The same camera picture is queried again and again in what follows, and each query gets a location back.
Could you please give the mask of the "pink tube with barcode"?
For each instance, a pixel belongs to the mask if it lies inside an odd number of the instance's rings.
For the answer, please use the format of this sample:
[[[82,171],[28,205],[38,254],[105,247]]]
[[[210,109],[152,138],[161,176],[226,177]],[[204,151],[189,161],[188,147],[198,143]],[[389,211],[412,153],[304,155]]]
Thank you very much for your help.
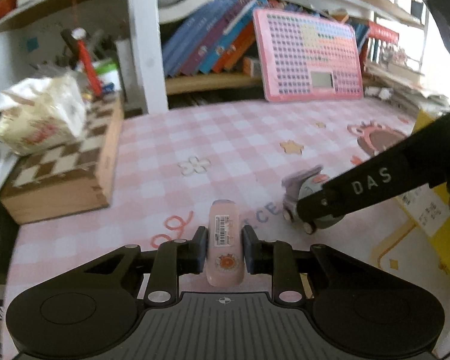
[[[214,287],[237,286],[244,279],[240,225],[240,210],[236,203],[226,199],[212,203],[205,273],[208,283]]]

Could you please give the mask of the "yellow cardboard box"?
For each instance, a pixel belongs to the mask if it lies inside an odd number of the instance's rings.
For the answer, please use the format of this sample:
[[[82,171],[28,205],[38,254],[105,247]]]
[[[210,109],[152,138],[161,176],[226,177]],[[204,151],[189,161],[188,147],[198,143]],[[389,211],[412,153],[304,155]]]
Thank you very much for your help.
[[[419,140],[412,169],[422,172],[420,186],[397,201],[427,235],[441,270],[450,274],[450,114],[433,119],[421,111],[413,132]]]

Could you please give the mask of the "red book box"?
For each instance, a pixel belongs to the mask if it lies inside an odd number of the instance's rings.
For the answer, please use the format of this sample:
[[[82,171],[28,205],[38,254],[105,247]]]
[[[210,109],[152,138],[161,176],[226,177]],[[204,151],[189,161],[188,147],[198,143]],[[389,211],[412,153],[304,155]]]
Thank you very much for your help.
[[[380,24],[369,20],[368,21],[369,33],[368,37],[386,43],[398,44],[399,34],[389,28],[386,28]]]

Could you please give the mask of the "stack of papers and books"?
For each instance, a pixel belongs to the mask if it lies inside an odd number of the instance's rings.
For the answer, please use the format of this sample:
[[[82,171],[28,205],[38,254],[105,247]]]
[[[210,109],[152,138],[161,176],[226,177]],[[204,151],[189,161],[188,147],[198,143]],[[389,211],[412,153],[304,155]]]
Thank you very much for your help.
[[[415,85],[406,78],[394,75],[382,66],[371,63],[362,74],[364,95],[378,98],[410,116],[417,117],[423,111],[431,116],[443,116],[450,112],[450,103],[444,95]]]

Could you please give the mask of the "pink checkered table mat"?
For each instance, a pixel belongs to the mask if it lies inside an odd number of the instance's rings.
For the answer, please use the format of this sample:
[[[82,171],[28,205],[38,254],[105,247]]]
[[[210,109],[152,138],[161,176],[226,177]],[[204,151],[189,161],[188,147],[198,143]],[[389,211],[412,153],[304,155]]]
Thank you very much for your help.
[[[433,293],[445,310],[435,353],[450,359],[450,272],[395,200],[312,235],[283,217],[281,180],[319,165],[338,176],[366,160],[357,132],[370,123],[407,135],[415,121],[371,98],[226,102],[128,119],[110,207],[22,226],[4,299],[123,245],[152,250],[190,238],[207,224],[212,202],[228,199],[263,240],[300,250],[330,245]]]

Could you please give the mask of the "wooden chess board box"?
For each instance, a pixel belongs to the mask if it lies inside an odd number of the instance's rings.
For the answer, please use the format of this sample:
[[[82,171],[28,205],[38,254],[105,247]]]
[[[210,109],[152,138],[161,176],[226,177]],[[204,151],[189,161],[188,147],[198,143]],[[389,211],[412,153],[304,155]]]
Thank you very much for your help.
[[[21,158],[0,201],[17,224],[74,215],[110,205],[122,132],[122,94],[91,105],[77,141]]]

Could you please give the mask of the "pink keyboard learning toy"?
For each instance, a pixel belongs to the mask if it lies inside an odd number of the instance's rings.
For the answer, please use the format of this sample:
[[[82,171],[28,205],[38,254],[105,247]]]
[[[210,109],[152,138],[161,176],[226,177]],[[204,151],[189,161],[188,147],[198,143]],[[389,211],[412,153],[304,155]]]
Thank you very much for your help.
[[[302,12],[257,8],[253,25],[268,102],[363,97],[355,32]]]

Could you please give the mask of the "floral tissue pack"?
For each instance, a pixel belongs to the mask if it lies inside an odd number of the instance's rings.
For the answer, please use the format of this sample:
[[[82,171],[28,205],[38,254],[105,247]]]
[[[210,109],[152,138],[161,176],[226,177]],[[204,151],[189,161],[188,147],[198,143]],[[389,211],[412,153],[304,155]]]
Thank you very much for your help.
[[[0,92],[0,142],[26,156],[80,137],[87,116],[75,76],[26,78]]]

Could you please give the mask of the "green lidded white jar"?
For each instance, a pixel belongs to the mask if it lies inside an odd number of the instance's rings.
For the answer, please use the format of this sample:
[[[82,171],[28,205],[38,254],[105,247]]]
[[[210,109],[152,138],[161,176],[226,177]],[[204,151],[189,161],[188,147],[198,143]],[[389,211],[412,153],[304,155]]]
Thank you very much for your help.
[[[93,62],[92,66],[94,67],[100,82],[101,94],[103,96],[122,90],[119,66],[115,61],[111,58],[103,59]]]

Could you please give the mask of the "row of blue books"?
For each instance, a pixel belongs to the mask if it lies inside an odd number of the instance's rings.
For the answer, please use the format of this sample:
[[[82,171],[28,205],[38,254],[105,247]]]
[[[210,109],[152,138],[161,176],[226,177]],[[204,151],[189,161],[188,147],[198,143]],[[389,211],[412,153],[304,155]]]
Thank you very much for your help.
[[[256,5],[257,0],[212,0],[198,8],[162,45],[164,76],[209,72]]]

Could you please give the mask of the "white bookshelf unit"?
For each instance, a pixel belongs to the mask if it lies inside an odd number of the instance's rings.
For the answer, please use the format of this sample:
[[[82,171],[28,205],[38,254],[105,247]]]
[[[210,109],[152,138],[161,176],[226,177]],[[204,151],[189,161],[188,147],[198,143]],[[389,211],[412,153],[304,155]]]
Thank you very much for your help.
[[[102,30],[130,41],[139,95],[130,106],[160,113],[167,98],[182,90],[199,91],[239,86],[241,80],[187,79],[165,83],[161,75],[161,46],[173,24],[161,21],[158,10],[179,0],[31,0],[0,19],[0,91],[31,76],[36,67],[64,49],[61,31],[75,25],[90,33]],[[419,19],[389,0],[275,0],[322,12],[346,10],[351,16],[387,19],[407,27],[422,28]]]

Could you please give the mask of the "red pen with white cap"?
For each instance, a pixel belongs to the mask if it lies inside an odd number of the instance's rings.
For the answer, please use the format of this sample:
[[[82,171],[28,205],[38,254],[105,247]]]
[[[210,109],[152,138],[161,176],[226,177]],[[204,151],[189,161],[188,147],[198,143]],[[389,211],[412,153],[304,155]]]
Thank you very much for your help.
[[[88,77],[89,84],[93,94],[100,98],[102,95],[101,83],[97,77],[94,66],[92,65],[92,58],[88,53],[85,45],[86,31],[83,28],[75,28],[71,32],[72,38],[77,41],[79,59],[83,64],[84,71]]]

